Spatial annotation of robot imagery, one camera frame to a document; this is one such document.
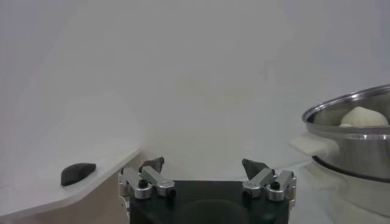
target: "pot handle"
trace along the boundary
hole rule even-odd
[[[331,139],[309,132],[293,139],[290,144],[307,156],[328,156],[339,152],[339,145]]]

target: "white shelf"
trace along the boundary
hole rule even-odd
[[[0,222],[75,203],[138,154],[137,128],[115,92],[71,100],[58,112],[24,138],[15,138],[19,126],[0,142]],[[74,163],[96,170],[62,187],[61,171]]]

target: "silver bracket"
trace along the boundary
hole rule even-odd
[[[141,179],[139,174],[132,168],[123,169],[122,180],[130,185],[136,199],[148,199],[152,194],[152,185]]]
[[[267,199],[271,201],[289,201],[289,208],[293,208],[296,201],[297,178],[291,171],[282,171],[276,180],[266,186]]]
[[[123,208],[126,210],[127,218],[130,218],[130,186],[127,181],[123,179],[121,171],[118,172],[118,197]]]
[[[251,180],[243,182],[243,191],[252,195],[252,198],[260,197],[262,188],[274,181],[274,170],[264,168]]]
[[[151,166],[142,167],[141,177],[151,182],[160,196],[172,197],[176,194],[175,182],[165,179]]]

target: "white dough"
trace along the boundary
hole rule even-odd
[[[389,125],[388,120],[379,112],[355,107],[341,119],[341,127],[367,127]]]
[[[341,124],[340,127],[353,127],[353,126],[350,124]]]

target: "white wall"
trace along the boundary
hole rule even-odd
[[[304,131],[306,108],[390,81],[386,0],[34,0],[0,9],[0,146],[18,155],[69,101],[113,91],[137,121],[124,121],[138,133],[129,138],[164,156],[178,171],[168,175],[235,178],[244,157],[278,167],[303,160],[288,141]]]

